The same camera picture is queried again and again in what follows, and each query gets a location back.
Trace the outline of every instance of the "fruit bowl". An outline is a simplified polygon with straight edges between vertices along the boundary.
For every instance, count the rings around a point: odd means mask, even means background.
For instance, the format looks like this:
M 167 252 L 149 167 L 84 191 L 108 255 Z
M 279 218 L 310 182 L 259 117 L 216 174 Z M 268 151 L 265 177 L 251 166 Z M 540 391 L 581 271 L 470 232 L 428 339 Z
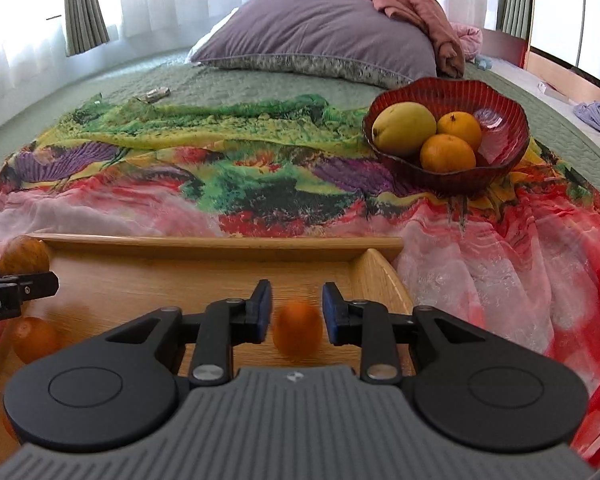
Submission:
M 455 111 L 473 114 L 482 129 L 477 166 L 453 173 L 433 173 L 422 169 L 417 155 L 403 159 L 378 150 L 372 139 L 374 121 L 385 108 L 406 101 L 426 106 L 436 120 Z M 396 178 L 444 194 L 473 194 L 484 189 L 519 163 L 530 139 L 525 112 L 517 102 L 481 81 L 435 77 L 418 79 L 403 88 L 380 94 L 363 120 L 363 129 L 371 148 Z

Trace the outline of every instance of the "gray striped curtain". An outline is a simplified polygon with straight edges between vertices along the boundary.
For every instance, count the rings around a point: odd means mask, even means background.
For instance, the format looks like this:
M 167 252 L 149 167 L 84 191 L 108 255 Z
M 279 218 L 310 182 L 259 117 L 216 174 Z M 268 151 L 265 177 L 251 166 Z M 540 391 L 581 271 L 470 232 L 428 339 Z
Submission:
M 67 56 L 81 54 L 109 41 L 98 0 L 64 0 L 64 22 Z
M 528 40 L 533 0 L 500 0 L 497 29 Z

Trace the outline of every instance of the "multicolored cloth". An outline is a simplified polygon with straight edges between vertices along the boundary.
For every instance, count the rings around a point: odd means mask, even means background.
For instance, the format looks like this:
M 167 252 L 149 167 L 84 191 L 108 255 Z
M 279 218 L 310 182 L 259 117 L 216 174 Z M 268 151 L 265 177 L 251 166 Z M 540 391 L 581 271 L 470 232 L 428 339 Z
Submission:
M 366 109 L 319 96 L 232 107 L 93 98 L 0 168 L 0 251 L 18 234 L 394 235 L 415 303 L 570 366 L 600 463 L 600 193 L 538 142 L 505 178 L 442 198 L 395 180 Z

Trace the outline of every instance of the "green-yellow fruit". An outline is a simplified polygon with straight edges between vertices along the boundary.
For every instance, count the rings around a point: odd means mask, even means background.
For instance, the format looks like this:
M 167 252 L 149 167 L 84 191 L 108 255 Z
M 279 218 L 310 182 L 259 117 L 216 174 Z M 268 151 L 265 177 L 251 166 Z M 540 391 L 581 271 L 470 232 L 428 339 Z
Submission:
M 420 103 L 397 103 L 382 111 L 374 121 L 374 144 L 395 156 L 417 153 L 425 140 L 435 135 L 436 118 Z

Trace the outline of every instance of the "pillow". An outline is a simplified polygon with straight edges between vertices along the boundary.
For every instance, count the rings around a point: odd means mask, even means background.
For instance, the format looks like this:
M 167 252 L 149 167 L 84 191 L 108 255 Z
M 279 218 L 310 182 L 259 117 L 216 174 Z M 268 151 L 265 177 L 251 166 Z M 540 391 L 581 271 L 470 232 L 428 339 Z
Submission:
M 436 75 L 429 39 L 370 0 L 249 0 L 190 62 L 296 72 L 397 88 Z

